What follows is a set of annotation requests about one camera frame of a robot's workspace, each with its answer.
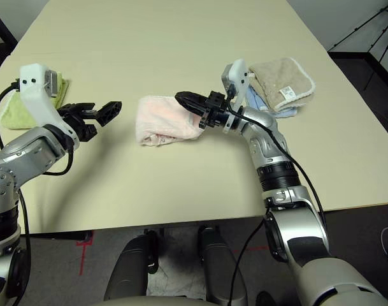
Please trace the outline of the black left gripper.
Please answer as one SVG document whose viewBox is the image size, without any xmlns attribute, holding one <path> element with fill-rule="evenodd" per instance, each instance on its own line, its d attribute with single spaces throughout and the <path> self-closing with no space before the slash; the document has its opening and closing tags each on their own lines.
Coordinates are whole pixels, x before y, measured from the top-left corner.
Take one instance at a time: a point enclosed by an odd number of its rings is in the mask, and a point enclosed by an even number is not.
<svg viewBox="0 0 388 306">
<path fill-rule="evenodd" d="M 58 108 L 61 118 L 76 133 L 80 142 L 88 142 L 97 135 L 97 129 L 93 124 L 86 124 L 85 119 L 94 119 L 101 127 L 112 121 L 121 111 L 121 101 L 111 101 L 105 104 L 100 110 L 94 109 L 94 103 L 73 103 Z"/>
</svg>

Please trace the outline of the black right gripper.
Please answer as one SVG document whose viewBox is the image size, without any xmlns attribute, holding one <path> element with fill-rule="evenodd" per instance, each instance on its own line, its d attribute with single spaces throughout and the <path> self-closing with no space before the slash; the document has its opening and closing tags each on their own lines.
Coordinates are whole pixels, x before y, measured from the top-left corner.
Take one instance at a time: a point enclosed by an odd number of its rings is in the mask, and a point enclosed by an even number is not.
<svg viewBox="0 0 388 306">
<path fill-rule="evenodd" d="M 228 103 L 232 97 L 211 91 L 208 97 L 198 93 L 182 91 L 175 94 L 175 99 L 186 110 L 200 116 L 199 127 L 224 126 L 229 117 Z"/>
</svg>

